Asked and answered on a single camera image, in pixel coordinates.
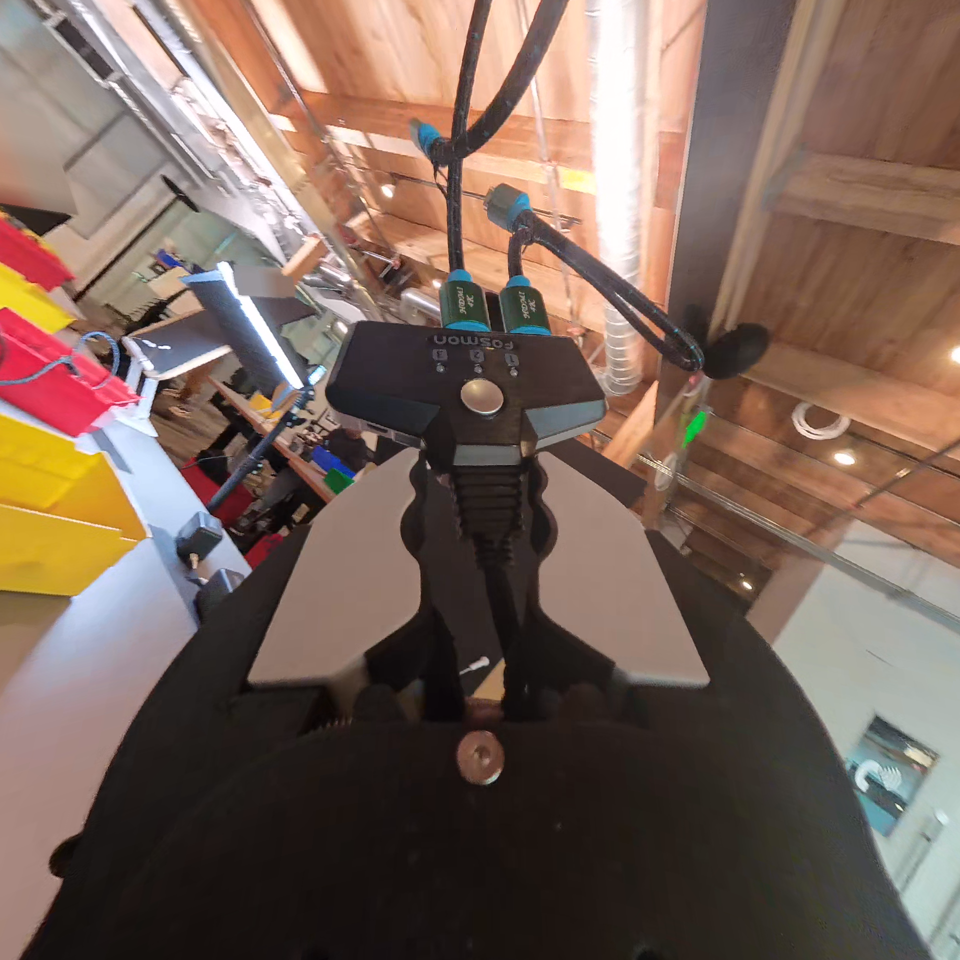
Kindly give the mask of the large yellow plastic bin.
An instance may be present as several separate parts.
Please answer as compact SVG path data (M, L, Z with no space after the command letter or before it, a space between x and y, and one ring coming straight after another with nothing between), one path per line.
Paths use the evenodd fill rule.
M1 416L1 589L75 597L152 536L102 450Z

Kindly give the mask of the red plastic bin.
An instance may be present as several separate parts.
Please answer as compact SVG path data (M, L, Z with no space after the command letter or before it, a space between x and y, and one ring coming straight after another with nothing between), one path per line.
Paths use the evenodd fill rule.
M41 236L4 210L1 211L1 262L46 292L76 280L75 274Z
M88 434L140 396L111 368L56 336L1 311L1 397L70 437Z

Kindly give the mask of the black panel on white stand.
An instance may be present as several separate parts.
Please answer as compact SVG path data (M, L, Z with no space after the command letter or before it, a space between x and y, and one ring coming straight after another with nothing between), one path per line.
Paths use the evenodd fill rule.
M134 379L161 394L165 420L188 421L213 396L213 382L235 374L276 405L314 391L324 368L297 352L287 328L316 311L281 269L222 261L180 282L173 306L186 311L167 305L123 341L130 366L141 370Z

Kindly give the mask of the silver ventilation duct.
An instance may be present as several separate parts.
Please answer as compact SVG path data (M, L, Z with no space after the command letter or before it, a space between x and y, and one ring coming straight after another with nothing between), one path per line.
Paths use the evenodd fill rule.
M585 3L600 261L641 289L659 166L664 3Z

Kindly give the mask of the black hdmi switch box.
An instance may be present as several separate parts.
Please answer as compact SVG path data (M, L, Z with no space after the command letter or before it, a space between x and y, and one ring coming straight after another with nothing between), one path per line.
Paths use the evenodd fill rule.
M543 451L589 432L606 400L576 344L549 334L361 322L325 388L344 424L416 448L450 489L505 660L503 713L532 719L546 690L611 667L548 625L540 568L558 539Z

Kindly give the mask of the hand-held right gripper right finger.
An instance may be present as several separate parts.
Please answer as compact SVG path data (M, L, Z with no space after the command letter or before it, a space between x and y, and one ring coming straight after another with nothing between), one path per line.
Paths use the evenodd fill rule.
M638 516L554 453L535 465L536 605L551 627L643 686L710 683Z

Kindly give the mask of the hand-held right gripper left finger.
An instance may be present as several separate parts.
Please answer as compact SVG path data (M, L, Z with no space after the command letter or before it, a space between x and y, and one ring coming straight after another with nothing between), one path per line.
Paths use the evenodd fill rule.
M338 494L310 526L247 674L253 690L322 688L356 698L369 686L422 685L460 698L447 626L402 523L418 495L421 454L406 450Z

